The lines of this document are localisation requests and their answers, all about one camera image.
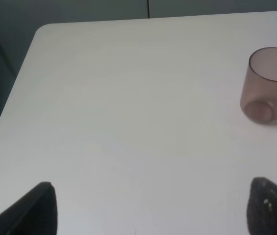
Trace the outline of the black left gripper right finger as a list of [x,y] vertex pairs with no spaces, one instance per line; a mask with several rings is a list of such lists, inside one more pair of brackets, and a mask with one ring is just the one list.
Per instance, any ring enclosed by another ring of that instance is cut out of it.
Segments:
[[265,177],[251,182],[247,226],[251,235],[277,235],[277,184]]

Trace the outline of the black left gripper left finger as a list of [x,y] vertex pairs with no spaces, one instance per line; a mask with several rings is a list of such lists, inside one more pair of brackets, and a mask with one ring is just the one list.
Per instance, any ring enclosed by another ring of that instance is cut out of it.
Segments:
[[0,235],[55,235],[58,211],[55,188],[40,182],[0,214]]

